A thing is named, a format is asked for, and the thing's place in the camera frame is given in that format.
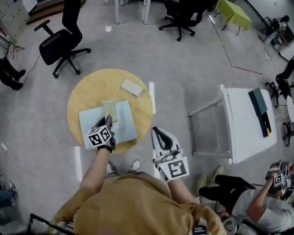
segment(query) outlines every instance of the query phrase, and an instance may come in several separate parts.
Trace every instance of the small green table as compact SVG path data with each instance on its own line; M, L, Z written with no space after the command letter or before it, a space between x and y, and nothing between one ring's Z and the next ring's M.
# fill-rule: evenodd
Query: small green table
M239 32L236 35L240 33L241 27L244 30L249 30L251 26L251 19L238 5L229 2L228 0L219 0L216 9L219 10L219 13L217 15L221 13L225 19L225 26L222 30L224 30L229 23L233 23L239 27Z

